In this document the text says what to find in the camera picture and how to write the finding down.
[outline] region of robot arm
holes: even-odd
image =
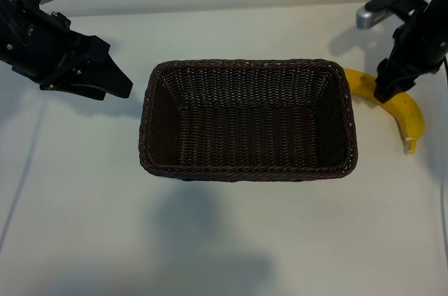
[[[106,93],[128,98],[132,82],[96,36],[70,30],[61,13],[44,13],[52,0],[0,0],[0,60],[40,85],[102,100]]]
[[[393,34],[394,47],[377,67],[374,96],[382,103],[415,85],[421,74],[436,73],[448,52],[448,0],[371,0],[356,14],[369,29],[396,14],[404,25]]]

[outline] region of wicker basket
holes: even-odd
[[[199,181],[310,181],[358,158],[344,70],[325,60],[158,65],[140,126],[148,172]]]

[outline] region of banana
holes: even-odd
[[[419,105],[406,93],[399,93],[388,102],[382,104],[373,96],[375,77],[357,70],[344,70],[352,94],[359,95],[380,105],[398,121],[401,132],[405,137],[409,154],[413,154],[417,146],[417,140],[425,132],[425,119]]]

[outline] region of white table surface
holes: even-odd
[[[415,155],[354,97],[346,178],[184,183],[139,164],[151,71],[171,59],[326,58],[375,73],[399,21],[354,28],[357,4],[73,17],[134,82],[130,99],[40,92],[0,66],[1,295],[446,295],[440,183],[447,81],[418,79]]]

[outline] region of banana tip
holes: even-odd
[[[412,155],[413,153],[415,153],[415,148],[417,147],[417,140],[413,138],[407,138],[406,142],[407,142],[407,151],[409,152],[409,154]]]

